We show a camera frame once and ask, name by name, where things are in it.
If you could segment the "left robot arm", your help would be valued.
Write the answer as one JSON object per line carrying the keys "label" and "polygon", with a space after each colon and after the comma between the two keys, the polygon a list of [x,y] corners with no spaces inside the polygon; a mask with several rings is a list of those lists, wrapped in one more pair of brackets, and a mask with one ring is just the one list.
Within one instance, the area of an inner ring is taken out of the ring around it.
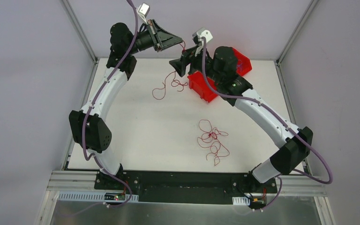
{"label": "left robot arm", "polygon": [[97,89],[80,110],[72,110],[69,123],[75,143],[82,148],[85,160],[94,159],[100,172],[108,175],[106,183],[112,189],[124,185],[121,153],[113,150],[113,135],[105,120],[121,88],[129,81],[137,60],[134,54],[153,48],[161,52],[183,43],[183,39],[161,28],[154,19],[131,32],[122,22],[110,28],[110,55],[104,76]]}

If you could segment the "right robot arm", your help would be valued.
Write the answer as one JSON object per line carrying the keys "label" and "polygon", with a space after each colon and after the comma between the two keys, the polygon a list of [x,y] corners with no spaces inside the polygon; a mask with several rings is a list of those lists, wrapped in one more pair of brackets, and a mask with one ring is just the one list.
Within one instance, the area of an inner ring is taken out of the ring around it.
{"label": "right robot arm", "polygon": [[289,174],[310,154],[313,132],[308,127],[300,129],[285,121],[266,104],[252,84],[238,74],[238,58],[233,48],[218,47],[212,57],[196,50],[196,47],[187,49],[179,59],[171,60],[169,64],[180,76],[185,75],[187,66],[191,73],[204,72],[215,83],[222,99],[248,115],[278,147],[277,152],[247,176],[248,188],[259,192],[268,180]]}

